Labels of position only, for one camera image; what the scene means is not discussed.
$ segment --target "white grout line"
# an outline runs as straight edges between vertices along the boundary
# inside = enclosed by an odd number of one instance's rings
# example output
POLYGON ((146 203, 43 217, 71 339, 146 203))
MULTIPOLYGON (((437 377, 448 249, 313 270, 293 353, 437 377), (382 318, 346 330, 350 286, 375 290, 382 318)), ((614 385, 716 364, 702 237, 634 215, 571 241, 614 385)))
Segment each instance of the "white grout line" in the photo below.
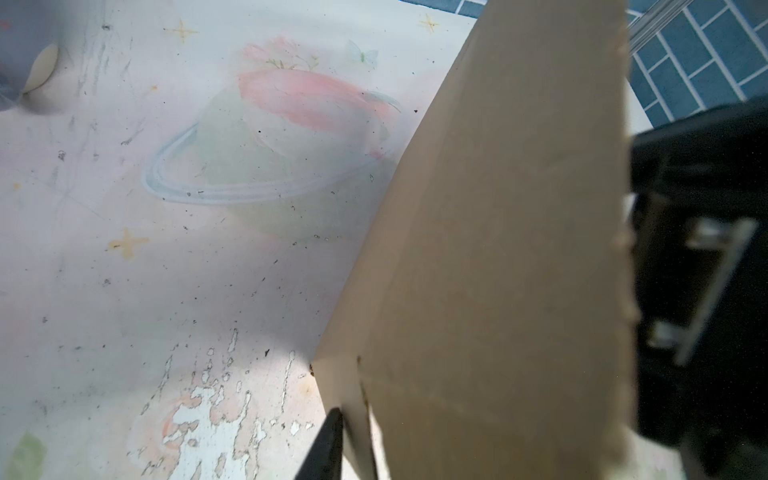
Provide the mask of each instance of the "white grout line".
POLYGON ((720 10, 718 13, 715 14, 712 18, 707 20, 701 25, 701 29, 704 30, 706 27, 710 26, 710 23, 717 20, 723 13, 728 12, 728 5, 724 6, 722 10, 720 10))
POLYGON ((649 103, 648 106, 643 109, 643 111, 649 111, 657 103, 659 103, 659 99, 658 98, 656 100, 652 101, 651 103, 649 103))
POLYGON ((730 71, 725 67, 723 59, 720 58, 720 56, 715 51, 715 47, 712 46, 710 39, 707 38, 707 36, 704 34, 704 30, 701 29, 699 24, 697 24, 694 20, 694 17, 690 14, 688 7, 683 8, 683 14, 685 15, 685 18, 688 19, 690 25, 694 28, 696 35, 699 35, 699 40, 701 40, 701 43, 704 44, 704 47, 706 47, 707 51, 710 53, 710 55, 712 55, 712 59, 715 61, 715 63, 717 63, 717 66, 720 67, 720 71, 723 72, 723 76, 726 80, 728 80, 728 84, 733 89, 733 91, 736 92, 736 96, 739 98, 739 100, 745 101, 746 95, 741 90, 741 87, 736 83, 736 80, 733 78, 733 75, 730 73, 730 71))
POLYGON ((695 77, 696 75, 701 73, 705 68, 707 68, 710 65, 712 65, 714 62, 715 62, 715 59, 714 58, 710 58, 710 60, 707 63, 705 63, 704 65, 701 65, 699 68, 696 69, 696 71, 694 73, 688 75, 688 78, 695 77))
POLYGON ((699 92, 696 91, 696 88, 694 88, 694 84, 690 83, 690 78, 688 78, 688 75, 685 73, 685 70, 683 70, 683 65, 680 65, 680 61, 678 61, 677 57, 675 57, 674 54, 672 53, 672 49, 667 43, 667 39, 664 38, 661 32, 658 32, 656 36, 659 38, 659 41, 661 42, 662 46, 664 46, 664 50, 667 51, 667 55, 670 56, 670 60, 672 61, 672 64, 674 65, 674 67, 677 69, 677 73, 680 75, 680 78, 683 79, 685 86, 688 87, 688 90, 690 90, 690 94, 694 96, 694 100, 699 105, 699 108, 704 108, 704 101, 701 99, 701 96, 699 96, 699 92))
POLYGON ((741 15, 741 12, 739 12, 739 9, 736 8, 736 6, 733 4, 733 0, 724 0, 725 4, 730 7, 730 10, 733 12, 733 16, 736 17, 736 20, 741 24, 741 28, 746 31, 746 34, 750 37, 750 40, 752 43, 755 44, 758 50, 760 50, 760 53, 763 54, 763 58, 768 61, 768 49, 766 49, 766 46, 763 45, 763 42, 760 40, 760 38, 757 36, 755 31, 752 29, 752 26, 750 23, 744 18, 744 15, 741 15))
POLYGON ((661 57, 661 60, 654 63, 650 68, 648 68, 648 73, 651 73, 652 71, 656 70, 656 67, 663 64, 665 60, 667 60, 670 57, 669 53, 667 53, 665 56, 661 57))
POLYGON ((750 75, 749 77, 747 77, 747 78, 744 78, 742 81, 740 81, 740 82, 739 82, 739 86, 742 86, 742 85, 746 84, 748 81, 752 80, 752 79, 753 79, 753 78, 755 78, 757 75, 759 75, 759 74, 763 73, 765 70, 768 70, 768 65, 763 65, 763 67, 761 67, 761 68, 758 68, 758 69, 757 69, 757 71, 756 71, 755 73, 751 74, 751 75, 750 75))
POLYGON ((640 67, 640 71, 643 72, 643 75, 645 76, 645 81, 648 82, 650 85, 650 89, 654 91, 654 94, 656 95, 656 100, 659 102, 659 105, 661 105, 661 108, 664 109, 664 113, 667 114, 667 119, 669 121, 674 121, 674 116, 672 115, 672 111, 670 111, 670 108, 667 106, 667 102, 664 101, 664 99, 661 97, 661 94, 659 93, 659 89, 656 88, 656 84, 654 83, 654 79, 650 77, 648 74, 648 70, 645 68, 645 65, 643 65, 643 61, 640 60, 640 57, 633 53, 632 57, 637 62, 637 66, 640 67))

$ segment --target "green leaf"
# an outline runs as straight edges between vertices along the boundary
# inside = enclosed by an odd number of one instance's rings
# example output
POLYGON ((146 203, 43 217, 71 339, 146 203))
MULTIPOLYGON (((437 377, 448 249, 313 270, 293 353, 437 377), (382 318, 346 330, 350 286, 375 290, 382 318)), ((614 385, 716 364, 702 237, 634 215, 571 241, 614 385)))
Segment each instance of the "green leaf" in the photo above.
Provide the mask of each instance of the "green leaf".
POLYGON ((40 480, 43 475, 45 445, 36 436, 27 432, 16 445, 6 469, 8 480, 40 480))

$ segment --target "cardboard box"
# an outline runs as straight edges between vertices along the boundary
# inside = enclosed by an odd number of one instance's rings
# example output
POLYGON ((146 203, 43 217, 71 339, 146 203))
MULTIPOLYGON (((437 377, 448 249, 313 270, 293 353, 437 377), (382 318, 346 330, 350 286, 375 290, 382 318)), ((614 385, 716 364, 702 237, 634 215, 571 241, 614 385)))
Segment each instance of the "cardboard box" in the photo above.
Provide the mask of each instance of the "cardboard box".
POLYGON ((598 478, 631 357, 624 4, 490 2, 404 153, 313 361, 375 478, 598 478))

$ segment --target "black object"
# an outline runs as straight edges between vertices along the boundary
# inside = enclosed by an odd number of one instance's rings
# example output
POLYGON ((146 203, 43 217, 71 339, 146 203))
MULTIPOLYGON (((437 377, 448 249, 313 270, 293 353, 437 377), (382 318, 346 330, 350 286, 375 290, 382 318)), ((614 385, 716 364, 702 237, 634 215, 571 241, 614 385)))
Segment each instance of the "black object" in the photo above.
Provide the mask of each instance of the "black object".
POLYGON ((299 473, 296 474, 296 480, 339 480, 341 478, 343 430, 341 410, 331 409, 299 473))
POLYGON ((631 187, 638 431, 768 478, 768 97, 637 136, 631 187))

